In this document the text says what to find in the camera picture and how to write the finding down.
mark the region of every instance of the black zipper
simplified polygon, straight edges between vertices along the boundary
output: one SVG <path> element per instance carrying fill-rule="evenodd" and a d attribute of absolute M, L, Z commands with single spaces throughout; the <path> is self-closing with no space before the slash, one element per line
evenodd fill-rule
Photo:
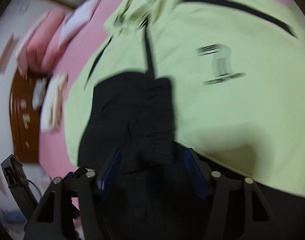
<path fill-rule="evenodd" d="M 87 85 L 87 83 L 88 83 L 88 81 L 89 81 L 89 78 L 91 77 L 91 74 L 94 72 L 95 67 L 97 66 L 98 61 L 100 60 L 101 56 L 103 55 L 105 49 L 107 48 L 107 46 L 109 45 L 109 43 L 111 42 L 112 39 L 113 39 L 113 37 L 110 38 L 110 40 L 108 41 L 108 43 L 106 44 L 106 46 L 105 46 L 105 47 L 103 48 L 103 50 L 98 54 L 98 56 L 96 57 L 96 59 L 95 59 L 93 65 L 91 66 L 91 71 L 89 72 L 87 81 L 86 81 L 86 83 L 85 83 L 85 88 L 86 88 L 86 85 Z"/>
<path fill-rule="evenodd" d="M 154 64 L 153 64 L 153 57 L 151 53 L 151 47 L 148 39 L 148 33 L 147 33 L 147 27 L 148 27 L 148 18 L 142 23 L 142 25 L 145 27 L 145 45 L 146 45 L 146 56 L 147 56 L 147 66 L 148 70 L 146 72 L 146 75 L 151 76 L 152 78 L 155 78 L 155 72 L 154 72 Z"/>
<path fill-rule="evenodd" d="M 204 3 L 225 6 L 225 7 L 234 8 L 234 9 L 237 9 L 237 10 L 240 10 L 240 11 L 244 11 L 244 12 L 250 13 L 252 15 L 255 15 L 255 16 L 261 18 L 261 19 L 264 19 L 268 22 L 271 22 L 271 23 L 279 26 L 280 28 L 284 29 L 290 35 L 296 37 L 292 33 L 292 31 L 290 29 L 290 26 L 288 24 L 276 19 L 275 17 L 272 17 L 268 14 L 265 14 L 261 11 L 258 11 L 254 8 L 248 7 L 248 6 L 240 4 L 240 3 L 232 2 L 232 1 L 229 1 L 229 0 L 182 0 L 182 1 L 183 2 L 204 2 Z"/>

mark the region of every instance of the pink bed sheet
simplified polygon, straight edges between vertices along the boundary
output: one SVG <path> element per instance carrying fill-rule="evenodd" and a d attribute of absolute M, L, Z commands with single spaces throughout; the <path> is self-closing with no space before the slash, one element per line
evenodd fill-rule
<path fill-rule="evenodd" d="M 276 0 L 283 4 L 293 0 Z M 78 77 L 89 57 L 107 38 L 103 30 L 103 24 L 107 18 L 117 9 L 122 0 L 101 0 L 90 23 L 72 40 L 64 56 L 59 61 L 54 75 L 68 73 L 68 85 L 63 95 L 67 99 L 68 91 Z M 76 170 L 70 164 L 63 124 L 58 133 L 40 134 L 39 162 L 51 178 L 64 177 L 69 171 Z"/>

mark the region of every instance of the black cable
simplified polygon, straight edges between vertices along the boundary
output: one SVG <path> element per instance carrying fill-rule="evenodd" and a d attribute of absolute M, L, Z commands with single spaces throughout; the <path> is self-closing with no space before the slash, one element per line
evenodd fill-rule
<path fill-rule="evenodd" d="M 38 191 L 38 194 L 39 194 L 39 196 L 40 196 L 40 199 L 43 197 L 43 195 L 42 195 L 42 192 L 40 191 L 40 189 L 32 182 L 32 181 L 30 181 L 29 179 L 27 180 L 30 184 L 32 184 L 36 189 L 37 189 L 37 191 Z"/>

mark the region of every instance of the brown wooden headboard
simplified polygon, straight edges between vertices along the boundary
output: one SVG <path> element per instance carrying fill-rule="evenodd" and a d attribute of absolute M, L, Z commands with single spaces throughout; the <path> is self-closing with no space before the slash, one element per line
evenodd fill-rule
<path fill-rule="evenodd" d="M 14 154 L 24 163 L 38 162 L 40 112 L 33 110 L 32 98 L 37 79 L 44 77 L 28 71 L 25 80 L 17 70 L 11 86 L 9 116 Z"/>

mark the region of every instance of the folded pink blanket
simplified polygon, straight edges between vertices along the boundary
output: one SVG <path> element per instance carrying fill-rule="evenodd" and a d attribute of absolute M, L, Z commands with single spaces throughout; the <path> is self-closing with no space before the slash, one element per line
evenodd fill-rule
<path fill-rule="evenodd" d="M 101 0 L 88 0 L 67 15 L 61 9 L 45 13 L 30 28 L 17 51 L 21 76 L 27 69 L 50 74 L 56 67 L 70 41 L 91 20 Z"/>

